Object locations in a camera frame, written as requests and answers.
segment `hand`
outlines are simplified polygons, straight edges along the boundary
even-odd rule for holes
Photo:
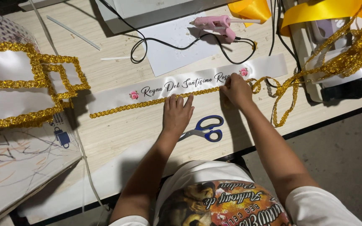
[[[163,133],[178,138],[191,120],[195,107],[192,106],[194,95],[189,95],[184,105],[184,98],[181,96],[175,100],[175,94],[166,99],[164,103],[164,127]]]
[[[224,86],[220,90],[229,98],[229,100],[242,110],[254,104],[252,100],[252,89],[247,82],[236,73],[227,78]]]

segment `floor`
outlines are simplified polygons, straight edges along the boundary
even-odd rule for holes
[[[310,174],[362,220],[362,114],[287,140]],[[256,152],[244,156],[255,182],[274,193]],[[95,208],[50,226],[107,225],[110,213]]]

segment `pink rose print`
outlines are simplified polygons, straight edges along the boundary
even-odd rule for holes
[[[138,99],[138,98],[139,98],[138,91],[132,91],[132,92],[129,94],[129,97],[130,97],[132,100]]]
[[[249,73],[248,68],[242,68],[242,69],[240,70],[240,75],[241,75],[241,76],[247,76],[248,73]]]

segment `pink hot glue gun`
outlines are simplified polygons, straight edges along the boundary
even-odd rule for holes
[[[230,28],[230,23],[260,23],[260,20],[232,20],[227,15],[198,17],[190,24],[203,30],[212,30],[220,33],[227,42],[232,43],[235,39],[235,33]]]

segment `wooden table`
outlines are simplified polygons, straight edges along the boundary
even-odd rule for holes
[[[94,0],[71,0],[66,3],[41,8],[39,12],[49,29],[58,53],[60,55],[77,56],[79,58],[82,70],[91,86],[91,92],[113,89],[154,79],[148,59],[145,59],[141,64],[133,64],[130,60],[120,60],[119,62],[100,61],[100,58],[129,56],[131,48],[137,38],[129,36],[136,36],[136,32],[117,36],[112,36],[107,32],[107,34],[109,34],[109,37],[107,37],[102,29],[102,26],[103,28],[107,28],[107,26],[105,26],[104,22],[99,23],[98,20],[102,20]],[[208,16],[230,15],[230,12],[227,6],[222,6],[208,10],[206,14]],[[46,19],[46,15],[69,26],[101,46],[101,51],[98,51],[82,39],[76,36],[73,37],[70,32]],[[35,35],[43,53],[54,54],[33,11],[17,12],[9,14],[6,17],[31,31],[31,33]],[[237,36],[248,37],[258,42],[258,49],[253,58],[268,55],[272,42],[271,20],[268,20],[262,25],[254,24],[248,28],[245,28],[243,24],[233,23],[232,29],[236,32]],[[288,37],[284,37],[284,40],[291,47],[291,40]],[[251,52],[251,47],[248,44],[231,44],[228,45],[228,48],[232,50],[232,52],[227,52],[234,61],[245,59]],[[143,52],[143,48],[138,48],[135,55],[142,56]],[[277,78],[277,80],[283,83],[293,75],[296,63],[280,43],[279,39],[276,38],[273,54],[278,53],[285,55],[289,69],[289,75]],[[218,54],[213,57],[208,57],[163,76],[215,68],[228,64],[229,61],[219,49]],[[163,105],[159,104],[126,110],[91,119],[89,113],[84,108],[84,93],[85,92],[80,93],[79,97],[74,100],[76,104],[75,112],[78,116],[80,139],[92,172],[133,143],[144,139],[155,139],[159,135],[162,129]],[[270,97],[266,89],[262,89],[260,93],[254,95],[253,98],[263,114],[270,119],[275,98]],[[284,111],[290,107],[291,101],[292,89],[279,101],[279,119]],[[225,110],[223,112],[220,106],[219,92],[195,96],[194,106],[194,115],[187,129],[193,129],[197,121],[204,116],[208,116],[209,114],[220,115],[226,120],[225,125],[222,126],[223,139],[221,142],[210,143],[203,141],[201,137],[192,136],[188,139],[188,142],[177,145],[169,160],[171,164],[168,164],[165,169],[165,176],[173,174],[180,164],[187,161],[198,159],[214,160],[219,158],[227,160],[232,157],[235,152],[245,150],[244,152],[239,152],[239,154],[244,154],[248,150],[253,150],[252,148],[247,149],[254,144],[245,118],[236,110]],[[360,108],[362,108],[362,99],[343,100],[338,105],[332,106],[324,104],[311,106],[306,99],[304,88],[300,87],[294,110],[290,113],[286,124],[283,127],[277,128],[277,131],[281,135],[291,137],[294,136],[294,132],[296,131],[301,130],[301,132],[304,132],[305,130],[319,127],[322,125],[319,123],[329,119],[329,122],[333,122],[334,120],[332,118]],[[63,191],[74,182],[80,180],[82,175],[83,162],[80,162],[52,195]],[[44,220],[35,216],[27,216],[27,218],[30,223]]]

